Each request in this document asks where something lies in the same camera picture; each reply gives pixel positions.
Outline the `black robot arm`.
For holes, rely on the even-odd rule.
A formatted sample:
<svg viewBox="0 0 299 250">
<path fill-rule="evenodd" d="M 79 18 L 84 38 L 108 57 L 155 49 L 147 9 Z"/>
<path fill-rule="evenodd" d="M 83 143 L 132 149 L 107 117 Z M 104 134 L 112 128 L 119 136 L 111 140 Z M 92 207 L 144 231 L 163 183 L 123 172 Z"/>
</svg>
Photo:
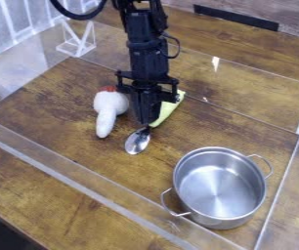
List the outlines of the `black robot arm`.
<svg viewBox="0 0 299 250">
<path fill-rule="evenodd" d="M 142 124 L 150 125 L 160 115 L 162 103 L 179 101 L 179 80 L 168 75 L 171 38 L 166 33 L 167 15 L 160 0 L 112 0 L 128 34 L 127 46 L 131 71 L 116 71 L 118 90 L 131 95 L 135 112 Z"/>
</svg>

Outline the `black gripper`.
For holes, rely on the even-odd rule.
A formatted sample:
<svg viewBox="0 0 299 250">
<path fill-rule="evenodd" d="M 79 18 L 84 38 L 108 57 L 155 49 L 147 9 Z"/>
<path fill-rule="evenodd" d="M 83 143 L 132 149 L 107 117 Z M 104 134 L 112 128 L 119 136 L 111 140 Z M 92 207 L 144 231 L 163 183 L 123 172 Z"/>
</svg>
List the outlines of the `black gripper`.
<svg viewBox="0 0 299 250">
<path fill-rule="evenodd" d="M 179 99 L 179 80 L 168 75 L 168 60 L 174 57 L 166 42 L 128 43 L 128 49 L 131 70 L 116 71 L 118 90 L 131 94 L 140 123 L 151 124 L 159 118 L 162 102 L 175 103 Z"/>
</svg>

